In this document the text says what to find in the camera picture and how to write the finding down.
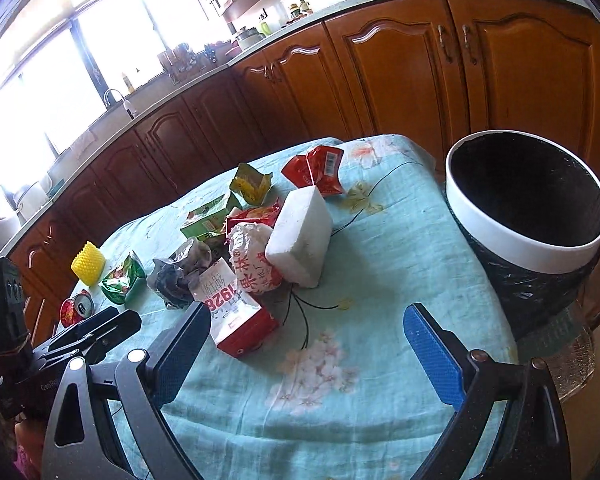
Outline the red white 1928 milk carton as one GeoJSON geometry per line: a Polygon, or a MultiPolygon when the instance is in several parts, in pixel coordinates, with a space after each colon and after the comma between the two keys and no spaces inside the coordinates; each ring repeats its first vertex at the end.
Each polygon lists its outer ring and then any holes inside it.
{"type": "Polygon", "coordinates": [[[192,295],[210,311],[210,335],[216,348],[233,358],[259,348],[278,327],[274,316],[239,287],[224,259],[199,275],[192,295]]]}

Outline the yellow snack wrapper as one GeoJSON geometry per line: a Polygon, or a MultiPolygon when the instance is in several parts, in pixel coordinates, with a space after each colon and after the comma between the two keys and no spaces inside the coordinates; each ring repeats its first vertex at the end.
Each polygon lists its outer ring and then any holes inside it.
{"type": "Polygon", "coordinates": [[[230,190],[242,196],[242,199],[251,206],[261,206],[272,188],[273,175],[261,174],[245,162],[241,162],[230,181],[230,190]]]}

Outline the red orange snack wrapper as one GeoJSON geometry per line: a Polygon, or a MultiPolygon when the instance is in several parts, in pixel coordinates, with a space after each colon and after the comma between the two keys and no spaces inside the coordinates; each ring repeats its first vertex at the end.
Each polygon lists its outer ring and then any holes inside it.
{"type": "Polygon", "coordinates": [[[303,155],[294,156],[283,166],[282,175],[296,188],[316,186],[321,196],[344,193],[339,179],[344,151],[336,146],[317,145],[303,155]]]}

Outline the brown wooden kitchen cabinets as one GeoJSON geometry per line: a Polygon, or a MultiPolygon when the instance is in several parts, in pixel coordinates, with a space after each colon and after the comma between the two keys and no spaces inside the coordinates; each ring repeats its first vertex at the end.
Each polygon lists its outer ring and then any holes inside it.
{"type": "Polygon", "coordinates": [[[367,0],[301,21],[118,130],[9,241],[28,329],[53,333],[85,242],[241,162],[383,133],[444,159],[496,128],[600,171],[600,23],[580,0],[367,0]]]}

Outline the crushed red soda can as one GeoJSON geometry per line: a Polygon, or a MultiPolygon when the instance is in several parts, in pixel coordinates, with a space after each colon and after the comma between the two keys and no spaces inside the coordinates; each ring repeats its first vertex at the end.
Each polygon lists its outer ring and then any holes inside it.
{"type": "Polygon", "coordinates": [[[59,322],[63,328],[76,325],[94,313],[91,293],[82,289],[76,296],[65,299],[59,309],[59,322]]]}

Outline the glass stool under bin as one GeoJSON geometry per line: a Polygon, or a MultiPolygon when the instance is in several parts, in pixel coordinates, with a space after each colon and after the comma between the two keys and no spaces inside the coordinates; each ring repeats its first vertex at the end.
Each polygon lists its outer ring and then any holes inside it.
{"type": "Polygon", "coordinates": [[[521,362],[532,358],[545,361],[562,403],[581,391],[593,376],[594,339],[578,300],[519,339],[517,347],[521,362]]]}

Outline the green crumpled snack bag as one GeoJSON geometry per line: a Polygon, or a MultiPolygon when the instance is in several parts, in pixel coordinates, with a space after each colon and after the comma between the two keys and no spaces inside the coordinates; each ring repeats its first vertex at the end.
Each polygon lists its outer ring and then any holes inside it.
{"type": "Polygon", "coordinates": [[[124,259],[100,281],[100,290],[113,304],[126,303],[136,285],[146,280],[143,263],[130,250],[124,259]]]}

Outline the grey crumpled plastic bag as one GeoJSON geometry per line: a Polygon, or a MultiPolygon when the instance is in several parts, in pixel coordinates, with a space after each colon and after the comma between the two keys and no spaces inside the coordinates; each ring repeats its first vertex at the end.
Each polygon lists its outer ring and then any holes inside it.
{"type": "Polygon", "coordinates": [[[192,291],[198,286],[201,274],[212,263],[209,246],[190,238],[168,258],[152,260],[154,268],[147,286],[155,292],[168,309],[186,309],[193,301],[192,291]]]}

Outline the light blue floral tablecloth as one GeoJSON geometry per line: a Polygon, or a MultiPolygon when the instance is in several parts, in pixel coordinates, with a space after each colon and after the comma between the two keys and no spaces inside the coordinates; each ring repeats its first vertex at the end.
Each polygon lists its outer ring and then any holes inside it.
{"type": "Polygon", "coordinates": [[[163,416],[207,479],[406,479],[452,416],[402,318],[423,304],[468,348],[517,347],[482,266],[434,177],[398,134],[343,144],[344,194],[320,282],[262,297],[278,321],[232,358],[207,341],[163,416]]]}

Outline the black bin with white rim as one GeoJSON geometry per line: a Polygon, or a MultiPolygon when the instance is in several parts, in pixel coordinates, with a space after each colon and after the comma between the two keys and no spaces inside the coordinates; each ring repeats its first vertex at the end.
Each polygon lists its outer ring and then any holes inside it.
{"type": "Polygon", "coordinates": [[[516,130],[457,141],[445,198],[515,339],[576,300],[600,258],[600,179],[560,144],[516,130]]]}

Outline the green drink carton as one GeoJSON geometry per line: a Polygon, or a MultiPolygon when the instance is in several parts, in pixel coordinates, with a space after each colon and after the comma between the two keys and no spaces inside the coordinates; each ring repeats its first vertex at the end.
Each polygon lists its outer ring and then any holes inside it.
{"type": "Polygon", "coordinates": [[[234,209],[242,210],[242,204],[232,191],[227,191],[190,210],[180,231],[187,238],[222,233],[225,219],[234,209]]]}

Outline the red white crumpled paper bag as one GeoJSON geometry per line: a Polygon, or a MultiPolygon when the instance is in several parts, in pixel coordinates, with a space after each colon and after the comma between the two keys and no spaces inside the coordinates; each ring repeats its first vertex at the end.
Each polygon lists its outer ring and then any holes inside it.
{"type": "Polygon", "coordinates": [[[239,287],[250,294],[272,292],[283,283],[280,274],[265,257],[273,229],[263,223],[239,222],[228,233],[230,266],[239,287]]]}

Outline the chrome sink faucet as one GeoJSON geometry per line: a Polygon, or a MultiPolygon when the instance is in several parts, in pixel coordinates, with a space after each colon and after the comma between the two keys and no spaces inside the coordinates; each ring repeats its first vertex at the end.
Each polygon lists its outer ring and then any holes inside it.
{"type": "Polygon", "coordinates": [[[125,113],[131,119],[134,119],[137,115],[137,111],[131,101],[115,88],[107,88],[102,95],[102,99],[107,108],[114,106],[114,104],[121,104],[125,113]]]}

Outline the red snack packet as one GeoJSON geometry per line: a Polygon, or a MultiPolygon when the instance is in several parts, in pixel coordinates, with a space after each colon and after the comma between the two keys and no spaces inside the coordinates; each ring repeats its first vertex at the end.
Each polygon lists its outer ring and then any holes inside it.
{"type": "Polygon", "coordinates": [[[230,234],[238,223],[259,223],[272,228],[275,226],[280,211],[282,210],[282,200],[276,198],[274,203],[268,206],[249,207],[239,209],[234,207],[224,220],[224,233],[230,234]]]}

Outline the white rice cooker pot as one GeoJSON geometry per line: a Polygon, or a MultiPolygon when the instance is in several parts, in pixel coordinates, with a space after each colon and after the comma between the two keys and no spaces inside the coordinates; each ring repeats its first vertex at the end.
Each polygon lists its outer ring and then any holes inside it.
{"type": "Polygon", "coordinates": [[[260,32],[257,27],[243,27],[235,37],[238,47],[240,47],[240,50],[242,51],[250,49],[264,38],[265,34],[260,32]]]}

